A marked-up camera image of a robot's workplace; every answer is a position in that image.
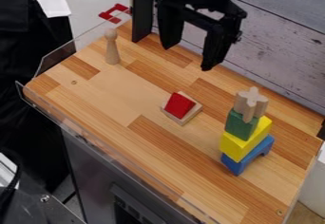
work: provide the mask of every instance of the black cloth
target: black cloth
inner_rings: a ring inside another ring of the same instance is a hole
[[[67,175],[60,128],[21,100],[15,81],[30,81],[42,57],[71,39],[67,17],[48,19],[34,0],[0,0],[0,147],[49,191]]]

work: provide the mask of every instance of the wooden cross piece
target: wooden cross piece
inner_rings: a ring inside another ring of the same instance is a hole
[[[268,103],[268,98],[260,95],[258,89],[253,86],[249,91],[240,91],[237,93],[234,110],[243,115],[242,119],[244,122],[249,122],[253,117],[262,117]]]

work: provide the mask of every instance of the red square block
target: red square block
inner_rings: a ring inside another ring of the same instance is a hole
[[[182,119],[195,104],[196,103],[185,98],[183,95],[174,92],[164,110],[176,118]]]

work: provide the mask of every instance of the wooden board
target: wooden board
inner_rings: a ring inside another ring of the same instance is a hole
[[[86,138],[207,223],[188,202],[220,223],[281,223],[321,144],[315,134],[322,117],[223,66],[202,72],[200,56],[181,47],[164,51],[155,34],[138,44],[130,42],[130,24],[119,34],[119,65],[105,63],[102,38],[27,84],[59,111],[27,89],[26,96],[59,121],[66,115],[83,126],[103,143]],[[276,143],[234,177],[220,163],[219,139],[236,92],[252,85],[270,98]],[[203,104],[185,126],[160,111],[168,93],[180,90]]]

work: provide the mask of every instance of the stacked blocks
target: stacked blocks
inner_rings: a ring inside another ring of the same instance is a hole
[[[274,143],[275,139],[272,136],[267,136],[257,147],[253,149],[243,160],[235,162],[224,153],[221,156],[221,162],[226,165],[236,176],[240,175],[246,166],[259,155],[267,155]]]
[[[269,136],[272,121],[263,116],[268,100],[252,87],[239,92],[229,112],[225,132],[220,141],[221,161],[236,176],[259,155],[267,155],[274,143]]]

